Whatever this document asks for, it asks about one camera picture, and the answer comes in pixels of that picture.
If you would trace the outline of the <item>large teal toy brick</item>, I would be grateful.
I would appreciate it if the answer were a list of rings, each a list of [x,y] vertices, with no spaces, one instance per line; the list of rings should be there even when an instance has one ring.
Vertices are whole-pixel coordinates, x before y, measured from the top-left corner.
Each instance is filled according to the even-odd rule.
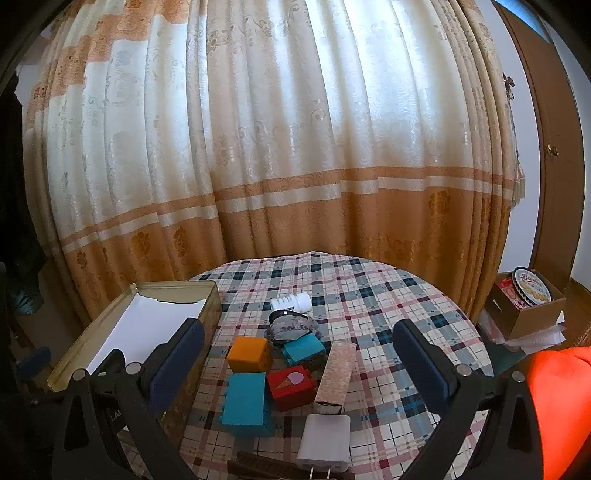
[[[235,437],[274,435],[266,373],[232,373],[224,393],[219,422]]]

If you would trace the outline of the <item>brown wooden comb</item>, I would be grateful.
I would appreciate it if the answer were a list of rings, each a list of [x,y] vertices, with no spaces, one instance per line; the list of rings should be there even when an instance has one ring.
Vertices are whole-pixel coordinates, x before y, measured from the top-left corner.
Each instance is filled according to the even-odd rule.
[[[321,471],[317,467],[308,470],[296,464],[270,457],[239,451],[235,459],[226,462],[228,474],[239,479],[338,479],[353,480],[352,472]]]

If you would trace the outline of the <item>orange cube block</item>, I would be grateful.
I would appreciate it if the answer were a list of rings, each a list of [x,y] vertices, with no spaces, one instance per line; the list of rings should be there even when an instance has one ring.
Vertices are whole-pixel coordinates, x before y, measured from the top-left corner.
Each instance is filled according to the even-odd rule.
[[[226,355],[233,373],[268,372],[273,366],[273,354],[266,338],[238,336]]]

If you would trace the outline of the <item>tall beige patterned box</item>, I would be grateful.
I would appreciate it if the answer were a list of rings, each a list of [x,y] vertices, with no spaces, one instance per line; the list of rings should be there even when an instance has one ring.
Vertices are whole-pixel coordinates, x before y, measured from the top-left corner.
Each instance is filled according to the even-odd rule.
[[[332,344],[315,395],[315,414],[335,415],[344,412],[346,394],[356,365],[356,350],[358,347],[351,342],[339,341]]]

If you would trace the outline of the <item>red ice-cream toy brick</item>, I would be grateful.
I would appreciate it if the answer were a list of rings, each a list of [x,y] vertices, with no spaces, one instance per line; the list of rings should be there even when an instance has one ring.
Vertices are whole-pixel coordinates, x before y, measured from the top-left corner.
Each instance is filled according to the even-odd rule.
[[[301,365],[270,372],[266,382],[277,411],[294,410],[315,401],[317,383]]]

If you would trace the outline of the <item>small teal toy brick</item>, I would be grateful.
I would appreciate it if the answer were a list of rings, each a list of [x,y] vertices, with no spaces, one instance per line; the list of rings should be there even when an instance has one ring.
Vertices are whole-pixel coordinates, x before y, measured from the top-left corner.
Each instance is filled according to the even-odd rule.
[[[294,367],[308,361],[315,355],[325,353],[325,345],[314,333],[308,333],[297,340],[287,342],[281,349],[283,359],[288,367]]]

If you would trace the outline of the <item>grey patterned cloth pouch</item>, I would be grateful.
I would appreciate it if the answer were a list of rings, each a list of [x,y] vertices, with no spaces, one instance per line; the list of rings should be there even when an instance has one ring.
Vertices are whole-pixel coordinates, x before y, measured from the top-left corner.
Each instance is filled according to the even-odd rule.
[[[276,310],[270,313],[266,339],[273,346],[283,346],[308,334],[318,339],[322,338],[320,324],[310,316],[291,310]]]

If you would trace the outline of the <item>white pill bottle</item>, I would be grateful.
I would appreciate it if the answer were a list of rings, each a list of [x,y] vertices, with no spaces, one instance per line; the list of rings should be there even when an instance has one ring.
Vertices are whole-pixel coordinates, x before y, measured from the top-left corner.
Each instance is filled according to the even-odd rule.
[[[273,311],[287,310],[305,314],[312,310],[311,296],[308,293],[297,293],[277,297],[270,300],[270,306]]]

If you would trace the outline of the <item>gold metal tin tray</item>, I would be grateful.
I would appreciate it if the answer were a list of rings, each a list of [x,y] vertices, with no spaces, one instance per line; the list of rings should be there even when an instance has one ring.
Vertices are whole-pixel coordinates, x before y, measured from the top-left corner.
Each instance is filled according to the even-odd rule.
[[[211,280],[132,284],[68,349],[49,375],[48,387],[54,392],[65,390],[79,368],[96,373],[99,363],[114,349],[123,353],[126,363],[144,363],[158,345],[172,339],[182,322],[194,318],[200,328],[187,342],[191,361],[183,361],[165,376],[169,388],[151,389],[148,395],[165,398],[156,402],[156,418],[171,443],[179,446],[220,317],[221,295]]]

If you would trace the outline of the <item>orange-red fabric object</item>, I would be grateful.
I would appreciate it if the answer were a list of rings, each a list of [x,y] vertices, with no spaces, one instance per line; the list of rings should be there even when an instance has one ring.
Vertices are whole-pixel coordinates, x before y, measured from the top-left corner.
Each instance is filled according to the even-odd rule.
[[[534,354],[527,383],[539,424],[543,477],[558,479],[590,435],[590,349]]]

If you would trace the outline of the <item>cardboard box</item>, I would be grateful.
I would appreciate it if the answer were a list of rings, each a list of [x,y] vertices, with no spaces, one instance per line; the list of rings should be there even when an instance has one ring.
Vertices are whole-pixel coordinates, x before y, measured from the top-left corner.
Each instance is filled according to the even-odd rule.
[[[513,340],[554,326],[566,302],[562,292],[540,275],[549,290],[551,301],[537,306],[519,308],[500,286],[500,283],[509,277],[509,272],[497,274],[485,303],[486,312],[492,317],[503,337],[506,340]]]

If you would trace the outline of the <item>white paper tray liner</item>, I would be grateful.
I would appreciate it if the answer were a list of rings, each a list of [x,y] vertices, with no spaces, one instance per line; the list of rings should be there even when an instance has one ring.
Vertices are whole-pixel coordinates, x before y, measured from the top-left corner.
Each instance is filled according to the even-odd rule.
[[[187,318],[197,318],[204,305],[204,299],[194,303],[172,303],[136,294],[86,370],[94,373],[114,349],[123,353],[125,365],[143,363]]]

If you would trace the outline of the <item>plaid tablecloth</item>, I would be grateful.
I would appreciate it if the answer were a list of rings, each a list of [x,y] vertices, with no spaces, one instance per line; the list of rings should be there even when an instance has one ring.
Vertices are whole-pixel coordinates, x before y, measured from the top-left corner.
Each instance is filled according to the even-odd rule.
[[[491,374],[477,330],[460,308],[427,281],[399,268],[344,255],[311,252],[226,263],[205,273],[221,294],[221,320],[204,363],[180,453],[200,479],[224,479],[240,451],[294,460],[307,408],[273,416],[266,438],[236,438],[219,415],[228,385],[225,357],[238,336],[263,336],[270,300],[311,296],[322,341],[356,344],[345,411],[352,421],[351,470],[359,479],[397,479],[434,430],[430,413],[391,342],[396,322],[413,320],[454,363]]]

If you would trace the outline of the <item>cream and orange curtain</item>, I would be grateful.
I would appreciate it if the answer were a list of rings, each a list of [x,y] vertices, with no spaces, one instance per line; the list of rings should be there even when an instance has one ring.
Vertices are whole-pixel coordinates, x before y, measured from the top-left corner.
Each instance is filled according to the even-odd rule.
[[[83,322],[140,281],[323,251],[469,317],[518,193],[473,1],[75,1],[24,128],[27,196]]]

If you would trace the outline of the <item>brown wooden door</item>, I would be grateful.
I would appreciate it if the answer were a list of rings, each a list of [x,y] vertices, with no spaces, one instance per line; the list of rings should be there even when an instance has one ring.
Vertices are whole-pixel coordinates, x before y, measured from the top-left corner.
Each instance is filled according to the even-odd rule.
[[[524,67],[538,128],[540,203],[530,266],[564,290],[579,244],[585,200],[580,118],[553,41],[502,4],[495,8]]]

